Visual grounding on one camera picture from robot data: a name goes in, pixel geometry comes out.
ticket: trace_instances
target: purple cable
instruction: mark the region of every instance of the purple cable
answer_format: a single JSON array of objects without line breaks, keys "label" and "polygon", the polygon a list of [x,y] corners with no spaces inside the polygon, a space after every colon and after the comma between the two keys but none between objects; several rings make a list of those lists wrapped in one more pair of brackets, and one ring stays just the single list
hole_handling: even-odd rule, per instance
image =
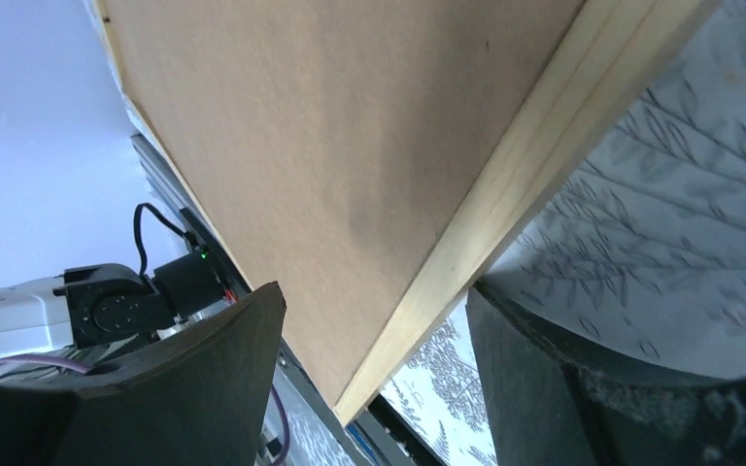
[{"label": "purple cable", "polygon": [[279,392],[276,391],[275,385],[270,385],[270,395],[273,397],[273,401],[276,402],[276,408],[279,410],[279,416],[282,417],[282,435],[285,436],[282,441],[282,450],[279,451],[279,455],[276,459],[270,463],[270,466],[280,466],[288,459],[288,453],[290,451],[290,424],[288,421],[288,413],[285,411],[285,405],[282,404],[282,398],[279,396]]},{"label": "purple cable", "polygon": [[70,369],[76,371],[79,374],[86,374],[92,369],[86,364],[82,364],[79,361],[67,359],[66,357],[59,356],[44,356],[42,354],[17,354],[15,356],[7,356],[0,358],[0,363],[4,362],[28,362],[30,364],[46,364],[48,366],[63,367],[64,369]]}]

